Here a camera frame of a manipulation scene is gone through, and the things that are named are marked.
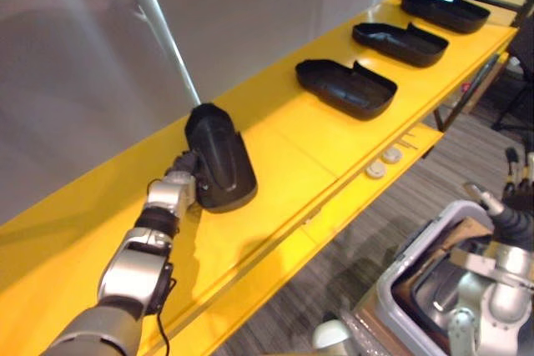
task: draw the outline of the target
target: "black plastic tray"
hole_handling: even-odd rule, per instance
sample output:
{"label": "black plastic tray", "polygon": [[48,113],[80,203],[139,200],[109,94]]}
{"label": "black plastic tray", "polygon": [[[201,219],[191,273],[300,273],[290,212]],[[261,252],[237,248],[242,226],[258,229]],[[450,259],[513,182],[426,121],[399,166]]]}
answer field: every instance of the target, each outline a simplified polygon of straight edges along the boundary
{"label": "black plastic tray", "polygon": [[402,9],[458,33],[473,33],[490,16],[489,10],[465,0],[402,0]]}
{"label": "black plastic tray", "polygon": [[334,108],[362,120],[382,113],[397,90],[394,82],[354,62],[304,60],[295,67],[300,84]]}
{"label": "black plastic tray", "polygon": [[437,62],[449,44],[442,37],[412,23],[406,29],[389,24],[362,23],[352,28],[352,37],[363,45],[417,67],[428,67]]}

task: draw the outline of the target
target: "yellow shelf surface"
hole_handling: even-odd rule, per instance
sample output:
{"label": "yellow shelf surface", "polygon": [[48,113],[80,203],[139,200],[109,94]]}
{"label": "yellow shelf surface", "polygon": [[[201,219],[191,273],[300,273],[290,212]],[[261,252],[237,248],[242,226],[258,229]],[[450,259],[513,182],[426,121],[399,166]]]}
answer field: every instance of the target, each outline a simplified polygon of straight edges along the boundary
{"label": "yellow shelf surface", "polygon": [[[406,25],[413,18],[399,4],[385,0],[215,100],[243,134],[259,190],[239,210],[212,214],[193,208],[181,222],[171,258],[178,285],[163,314],[164,325],[178,333],[176,338],[197,318],[208,318],[210,305],[282,243],[297,241],[306,248],[305,238],[326,238],[329,228],[323,225],[306,227],[306,237],[296,232],[321,208],[325,213],[325,205],[367,163],[413,128],[515,32],[487,24],[476,33],[460,35],[416,18],[416,25],[450,42],[443,58],[429,68],[410,67],[351,39],[352,26],[361,21]],[[331,58],[346,65],[357,58],[395,81],[398,92],[378,118],[350,118],[297,83],[295,64],[306,58]],[[181,118],[144,139],[0,227],[4,353],[39,353],[76,313],[94,304],[98,279],[138,217],[147,182],[186,149],[185,121]],[[293,271],[291,255],[279,258]],[[265,297],[270,293],[255,290]],[[214,318],[223,320],[231,318]],[[159,341],[154,320],[148,318],[141,353]]]}
{"label": "yellow shelf surface", "polygon": [[[200,316],[177,333],[170,341],[173,352],[212,353],[443,135],[424,124],[417,124],[410,134],[407,140],[415,148],[396,145],[402,151],[403,158],[396,164],[388,164],[383,178],[372,179],[364,173],[358,174],[313,218],[297,228]],[[163,355],[164,351],[160,348],[157,354]]]}

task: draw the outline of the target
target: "white knob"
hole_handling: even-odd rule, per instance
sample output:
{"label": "white knob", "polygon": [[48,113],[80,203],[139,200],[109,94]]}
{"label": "white knob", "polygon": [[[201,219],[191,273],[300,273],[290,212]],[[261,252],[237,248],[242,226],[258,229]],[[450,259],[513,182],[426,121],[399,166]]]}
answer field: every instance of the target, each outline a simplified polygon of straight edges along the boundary
{"label": "white knob", "polygon": [[365,169],[365,173],[373,179],[382,178],[385,176],[385,165],[382,162],[376,160],[368,168]]}
{"label": "white knob", "polygon": [[402,152],[397,148],[389,148],[382,153],[382,160],[388,164],[398,163],[401,159]]}

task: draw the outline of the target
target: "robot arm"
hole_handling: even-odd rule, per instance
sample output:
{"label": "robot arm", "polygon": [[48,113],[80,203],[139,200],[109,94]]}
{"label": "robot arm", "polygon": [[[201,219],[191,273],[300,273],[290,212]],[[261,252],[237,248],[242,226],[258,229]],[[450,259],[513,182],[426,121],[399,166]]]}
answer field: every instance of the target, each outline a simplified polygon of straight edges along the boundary
{"label": "robot arm", "polygon": [[483,256],[458,248],[451,252],[451,262],[468,271],[458,284],[458,303],[449,322],[451,354],[512,356],[532,311],[534,218],[506,207],[474,183],[466,190],[486,207],[495,231]]}
{"label": "robot arm", "polygon": [[143,317],[158,313],[169,295],[169,255],[179,220],[195,200],[196,163],[193,153],[185,153],[149,185],[139,218],[103,272],[97,305],[81,312],[43,355],[137,353]]}

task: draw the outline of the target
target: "white wall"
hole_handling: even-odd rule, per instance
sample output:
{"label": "white wall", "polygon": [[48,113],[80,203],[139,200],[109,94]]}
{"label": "white wall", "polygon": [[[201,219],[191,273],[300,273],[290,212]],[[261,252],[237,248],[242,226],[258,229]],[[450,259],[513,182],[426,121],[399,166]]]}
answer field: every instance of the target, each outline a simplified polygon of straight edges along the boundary
{"label": "white wall", "polygon": [[[160,2],[210,100],[372,0]],[[0,223],[189,112],[134,9],[134,0],[0,0]]]}

